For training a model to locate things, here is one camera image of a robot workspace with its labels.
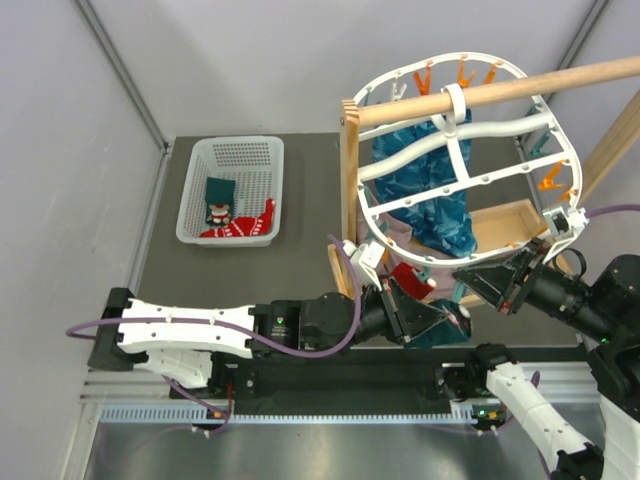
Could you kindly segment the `white clip hanger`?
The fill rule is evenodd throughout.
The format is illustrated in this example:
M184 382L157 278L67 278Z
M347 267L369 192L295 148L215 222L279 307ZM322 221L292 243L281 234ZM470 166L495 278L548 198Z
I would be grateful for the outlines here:
M444 87L444 93L448 94L453 100L453 109L448 113L437 113L429 117L401 118L398 121L385 124L376 123L359 135L361 141L371 140L425 121L431 121L438 128L436 133L416 141L387 159L359 168L355 180L356 198L358 202L357 210L360 209L364 215L365 221L375 236L374 240L380 243L385 250L388 250L390 253L393 252L404 260L422 267L433 269L464 267L510 251L517 251L524 247L525 243L522 240L516 240L503 246L492 248L486 252L480 252L476 249L471 255L460 258L448 254L442 257L437 257L433 254L418 254L410 250L405 250L397 241L392 240L388 234L380 231L376 225L376 221L380 219L383 214L390 214L393 210L408 208L412 205L443 196L449 196L456 192L464 191L466 193L472 188L487 186L499 180L530 174L542 168L546 168L548 172L538 186L540 190L557 188L558 185L555 181L556 175L564 169L570 171L572 184L566 188L564 196L556 206L581 208L578 205L583 187L581 163L575 149L566 138L555 115L542 96L539 94L532 96L532 112L520 119L471 122L466 118L470 110L470 104L463 97L463 91L470 85L471 81L472 79L470 77L460 74L455 83ZM467 160L462 151L465 143L477 138L516 137L532 133L536 130L552 134L560 145L559 152L545 154L533 160L524 160L515 166L504 167L479 175L470 174ZM369 182L375 181L381 176L389 175L414 161L419 156L442 146L448 149L456 177L455 182L432 190L424 190L420 193L388 203L378 201L376 192L369 192L367 188Z

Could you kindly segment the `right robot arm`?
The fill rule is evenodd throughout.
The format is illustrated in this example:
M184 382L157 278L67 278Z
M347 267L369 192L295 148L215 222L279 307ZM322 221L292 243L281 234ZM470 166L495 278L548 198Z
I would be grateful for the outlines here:
M639 476L639 257L615 257L591 285L556 269L540 239L501 259L461 267L453 277L501 313L522 305L594 341L587 355L605 421L597 446L569 424L502 344L482 344L465 362L476 394L497 397L534 442L553 479Z

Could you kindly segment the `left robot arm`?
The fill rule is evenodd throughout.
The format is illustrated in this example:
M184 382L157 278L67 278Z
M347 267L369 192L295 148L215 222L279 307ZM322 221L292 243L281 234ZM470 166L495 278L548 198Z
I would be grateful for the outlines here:
M448 299L423 303L392 277L380 288L366 287L356 300L328 292L229 309L168 307L113 290L102 321L88 365L105 371L159 363L168 350L320 359L375 337L424 349L466 340L471 325L464 306Z

